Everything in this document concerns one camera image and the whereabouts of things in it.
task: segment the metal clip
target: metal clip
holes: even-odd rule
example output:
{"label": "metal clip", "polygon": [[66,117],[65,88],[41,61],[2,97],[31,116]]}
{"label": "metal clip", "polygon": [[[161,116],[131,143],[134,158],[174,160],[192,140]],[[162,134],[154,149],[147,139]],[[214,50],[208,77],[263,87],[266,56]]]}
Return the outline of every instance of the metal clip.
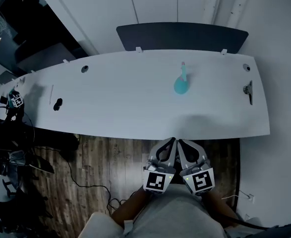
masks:
{"label": "metal clip", "polygon": [[227,50],[226,49],[223,49],[221,50],[220,54],[222,54],[223,56],[227,54]]}
{"label": "metal clip", "polygon": [[253,105],[253,91],[252,91],[252,80],[250,83],[243,87],[243,92],[249,95],[250,104]]}
{"label": "metal clip", "polygon": [[138,53],[142,53],[143,50],[141,49],[141,47],[136,47],[135,50],[138,52]]}

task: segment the person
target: person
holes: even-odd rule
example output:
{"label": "person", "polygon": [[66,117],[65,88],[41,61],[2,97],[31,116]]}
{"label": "person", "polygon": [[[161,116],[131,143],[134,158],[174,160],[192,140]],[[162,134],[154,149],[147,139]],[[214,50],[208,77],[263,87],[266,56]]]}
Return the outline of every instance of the person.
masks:
{"label": "person", "polygon": [[215,190],[193,196],[186,185],[170,184],[164,194],[141,187],[111,216],[94,213],[79,238],[226,238],[224,228],[238,219]]}

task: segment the black chair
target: black chair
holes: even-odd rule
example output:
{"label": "black chair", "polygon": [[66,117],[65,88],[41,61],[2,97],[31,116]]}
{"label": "black chair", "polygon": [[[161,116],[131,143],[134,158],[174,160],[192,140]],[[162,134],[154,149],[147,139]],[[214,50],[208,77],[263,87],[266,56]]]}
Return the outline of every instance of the black chair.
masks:
{"label": "black chair", "polygon": [[7,185],[10,182],[2,183],[7,191],[8,197],[13,197],[8,202],[0,202],[0,233],[26,233],[38,232],[42,229],[39,216],[52,218],[52,215],[46,210],[43,197],[33,185],[28,186],[28,194],[20,188],[16,192],[11,192]]}
{"label": "black chair", "polygon": [[162,22],[119,26],[116,31],[126,51],[205,50],[236,54],[248,33],[224,26]]}

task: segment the white bracket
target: white bracket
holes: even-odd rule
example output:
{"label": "white bracket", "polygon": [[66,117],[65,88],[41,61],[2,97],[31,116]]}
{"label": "white bracket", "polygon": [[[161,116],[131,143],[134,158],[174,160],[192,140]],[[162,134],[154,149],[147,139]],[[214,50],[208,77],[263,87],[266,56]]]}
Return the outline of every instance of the white bracket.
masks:
{"label": "white bracket", "polygon": [[223,56],[227,54],[227,50],[226,49],[223,49],[221,50],[220,54],[222,54]]}
{"label": "white bracket", "polygon": [[135,50],[138,52],[138,53],[142,53],[143,50],[141,49],[141,47],[136,47]]}

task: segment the wall outlet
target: wall outlet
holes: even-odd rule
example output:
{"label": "wall outlet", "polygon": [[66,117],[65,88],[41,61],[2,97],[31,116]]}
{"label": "wall outlet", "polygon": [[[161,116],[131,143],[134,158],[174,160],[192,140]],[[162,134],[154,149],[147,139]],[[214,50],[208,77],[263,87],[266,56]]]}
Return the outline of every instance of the wall outlet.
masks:
{"label": "wall outlet", "polygon": [[249,198],[248,200],[252,202],[252,204],[254,204],[254,199],[255,199],[255,196],[252,195],[252,194],[249,194]]}

